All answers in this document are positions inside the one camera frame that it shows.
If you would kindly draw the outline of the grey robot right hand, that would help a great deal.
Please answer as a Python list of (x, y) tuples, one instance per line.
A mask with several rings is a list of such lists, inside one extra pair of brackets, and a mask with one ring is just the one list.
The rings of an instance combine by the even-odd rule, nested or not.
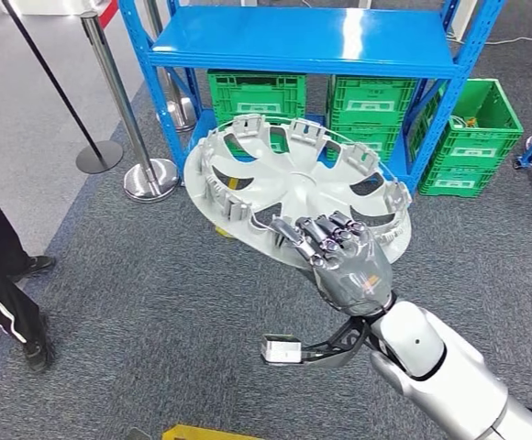
[(274, 217), (270, 228), (302, 257), (320, 296), (338, 311), (374, 316), (393, 300), (391, 265), (364, 223), (335, 211), (293, 225)]

